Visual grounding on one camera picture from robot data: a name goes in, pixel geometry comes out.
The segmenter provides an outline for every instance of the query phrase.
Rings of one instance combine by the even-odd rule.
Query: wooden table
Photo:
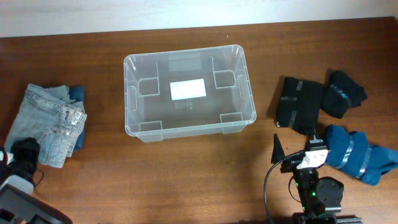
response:
[[[228,44],[245,49],[257,109],[254,124],[239,134],[153,143],[125,133],[125,56]],[[41,166],[45,178],[35,197],[75,223],[265,220],[262,185],[271,166],[273,134],[287,153],[302,149],[306,140],[274,124],[282,77],[324,83],[337,68],[364,86],[369,99],[343,119],[321,110],[318,121],[366,131],[370,142],[397,149],[398,26],[391,17],[0,39],[1,143],[28,83],[84,85],[84,148],[62,169]],[[344,183],[341,214],[366,223],[396,222],[397,170],[376,187],[328,166],[319,172]],[[275,171],[269,180],[275,216],[302,210],[288,193],[290,176]]]

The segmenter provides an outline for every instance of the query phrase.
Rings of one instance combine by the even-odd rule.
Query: black sock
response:
[[[278,127],[290,127],[300,134],[314,134],[317,127],[323,85],[286,77],[277,110]]]
[[[367,98],[363,87],[337,70],[330,75],[330,86],[323,94],[321,108],[331,116],[342,118],[349,108],[360,106]]]

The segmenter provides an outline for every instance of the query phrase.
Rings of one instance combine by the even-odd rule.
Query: white wall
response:
[[[0,37],[396,15],[398,0],[0,0]]]

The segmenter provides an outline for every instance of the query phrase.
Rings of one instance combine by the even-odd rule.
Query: white label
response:
[[[72,125],[76,125],[77,122],[79,121],[80,117],[81,117],[81,112],[77,111],[72,118]]]
[[[204,79],[170,83],[172,100],[184,100],[206,96]]]
[[[310,143],[320,143],[323,142],[322,139],[311,140]]]

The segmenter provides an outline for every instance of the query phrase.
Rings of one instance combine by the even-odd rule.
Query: denim jeans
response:
[[[69,98],[69,87],[42,88],[29,84],[5,148],[28,137],[40,144],[39,163],[63,167],[83,131],[87,114],[83,102]]]

